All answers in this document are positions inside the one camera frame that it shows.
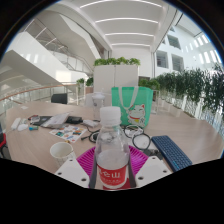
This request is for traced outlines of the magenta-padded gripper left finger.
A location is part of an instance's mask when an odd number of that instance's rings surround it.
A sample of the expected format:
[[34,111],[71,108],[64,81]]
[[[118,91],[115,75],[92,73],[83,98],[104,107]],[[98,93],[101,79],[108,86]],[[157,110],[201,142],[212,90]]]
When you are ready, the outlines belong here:
[[77,159],[68,159],[55,173],[80,187],[100,189],[101,182],[97,174],[94,157],[95,148],[91,148]]

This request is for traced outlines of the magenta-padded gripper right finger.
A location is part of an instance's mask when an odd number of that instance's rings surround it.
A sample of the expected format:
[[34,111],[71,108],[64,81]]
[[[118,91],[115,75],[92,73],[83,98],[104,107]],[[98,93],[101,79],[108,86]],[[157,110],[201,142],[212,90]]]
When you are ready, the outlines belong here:
[[129,149],[129,183],[131,188],[146,186],[171,174],[165,163],[157,156],[148,157],[133,146],[130,146]]

